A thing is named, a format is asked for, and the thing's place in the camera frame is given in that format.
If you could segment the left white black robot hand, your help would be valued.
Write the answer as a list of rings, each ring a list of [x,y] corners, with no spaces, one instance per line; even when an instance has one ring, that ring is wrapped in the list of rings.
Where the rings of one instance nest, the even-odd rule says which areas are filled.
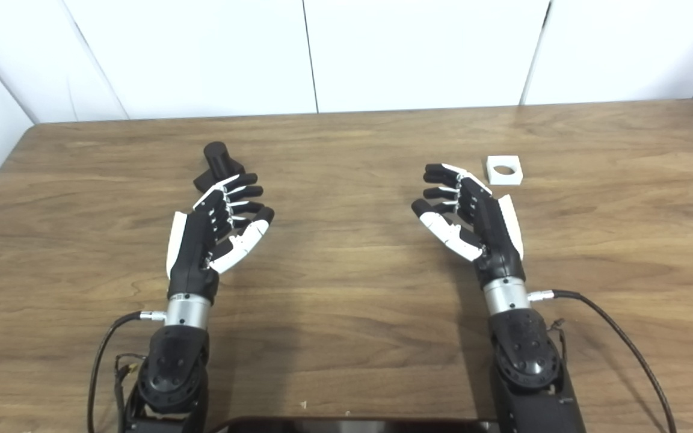
[[[221,180],[194,203],[177,211],[171,225],[166,274],[168,298],[215,301],[220,276],[246,258],[269,230],[274,211],[253,201],[263,189],[256,173]]]

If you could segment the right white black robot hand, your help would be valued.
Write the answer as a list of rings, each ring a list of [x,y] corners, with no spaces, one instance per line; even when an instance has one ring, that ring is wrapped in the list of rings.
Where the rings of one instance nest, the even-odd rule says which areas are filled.
[[[473,267],[481,286],[527,279],[522,233],[511,197],[500,199],[476,176],[449,164],[426,164],[423,180],[437,184],[412,203],[412,211],[435,238]]]

